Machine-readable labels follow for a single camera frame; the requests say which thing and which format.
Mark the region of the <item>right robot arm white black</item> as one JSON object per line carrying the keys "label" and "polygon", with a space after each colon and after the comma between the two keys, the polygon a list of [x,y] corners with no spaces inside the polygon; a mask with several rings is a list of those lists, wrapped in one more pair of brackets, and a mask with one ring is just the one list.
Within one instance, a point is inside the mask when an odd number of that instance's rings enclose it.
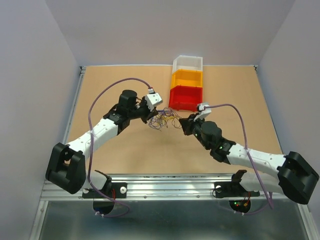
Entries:
{"label": "right robot arm white black", "polygon": [[245,148],[224,138],[215,122],[196,114],[181,118],[179,122],[183,133],[195,136],[216,161],[257,171],[235,173],[229,186],[233,194],[266,191],[283,194],[298,204],[309,203],[320,176],[301,154],[294,151],[287,155],[272,154]]}

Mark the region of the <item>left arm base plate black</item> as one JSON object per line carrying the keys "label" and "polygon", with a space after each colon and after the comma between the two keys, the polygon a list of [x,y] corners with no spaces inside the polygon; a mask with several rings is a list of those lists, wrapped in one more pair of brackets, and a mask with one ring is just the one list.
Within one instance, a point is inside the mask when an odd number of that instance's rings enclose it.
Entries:
{"label": "left arm base plate black", "polygon": [[[127,183],[126,182],[106,182],[99,190],[104,195],[113,199],[125,199],[127,197]],[[82,192],[83,199],[105,199],[100,193],[93,188],[85,189]]]}

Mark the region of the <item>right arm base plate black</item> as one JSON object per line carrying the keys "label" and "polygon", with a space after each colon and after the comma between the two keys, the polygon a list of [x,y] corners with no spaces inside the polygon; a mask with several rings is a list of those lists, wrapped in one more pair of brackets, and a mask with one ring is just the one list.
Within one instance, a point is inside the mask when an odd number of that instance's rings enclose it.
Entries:
{"label": "right arm base plate black", "polygon": [[235,198],[235,197],[259,197],[258,191],[245,190],[240,183],[231,181],[219,181],[215,183],[213,190],[216,198]]}

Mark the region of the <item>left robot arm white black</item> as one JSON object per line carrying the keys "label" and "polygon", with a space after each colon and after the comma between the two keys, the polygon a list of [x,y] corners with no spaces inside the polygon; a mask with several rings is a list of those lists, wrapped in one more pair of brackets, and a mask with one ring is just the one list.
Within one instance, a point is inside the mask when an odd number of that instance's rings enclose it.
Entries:
{"label": "left robot arm white black", "polygon": [[101,171],[92,172],[93,152],[119,135],[132,120],[141,119],[147,123],[158,114],[156,107],[162,102],[153,89],[149,89],[141,100],[135,91],[123,90],[118,103],[89,131],[67,144],[59,142],[53,147],[46,180],[70,194],[85,188],[94,189],[100,197],[108,196],[111,179]]}

